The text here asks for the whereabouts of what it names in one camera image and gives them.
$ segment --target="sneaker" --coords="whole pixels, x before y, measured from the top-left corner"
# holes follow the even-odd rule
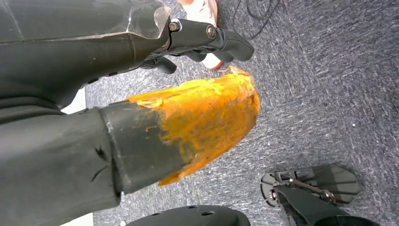
[[[188,20],[217,26],[218,9],[216,0],[194,0],[190,5],[183,5],[183,8],[187,12]],[[211,70],[216,70],[222,65],[222,61],[211,53],[207,54],[202,63]]]

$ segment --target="ventilation hole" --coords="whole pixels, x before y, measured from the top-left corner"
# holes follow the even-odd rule
[[[215,212],[213,212],[213,211],[208,211],[208,212],[203,212],[203,213],[201,213],[201,215],[203,215],[203,216],[208,216],[208,215],[212,215],[212,214],[214,214]]]

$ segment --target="metal bolt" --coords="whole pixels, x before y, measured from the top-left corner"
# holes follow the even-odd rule
[[[277,199],[277,194],[274,190],[269,191],[269,198],[276,200]]]
[[[215,39],[215,37],[216,37],[216,29],[211,24],[207,26],[207,36],[208,36],[208,38],[210,38],[212,40]]]
[[[169,30],[171,32],[175,32],[175,31],[179,30],[179,25],[176,22],[171,22],[171,23],[169,23]]]

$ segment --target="orange paint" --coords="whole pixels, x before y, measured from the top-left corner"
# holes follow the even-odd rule
[[[128,97],[160,114],[165,144],[178,143],[186,165],[160,181],[167,185],[194,173],[234,147],[255,125],[260,111],[255,82],[231,67],[218,79],[194,80],[179,87]]]

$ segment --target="transparent plastic cover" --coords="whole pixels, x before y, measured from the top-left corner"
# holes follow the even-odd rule
[[[0,43],[121,33],[157,39],[169,15],[158,0],[0,0]]]

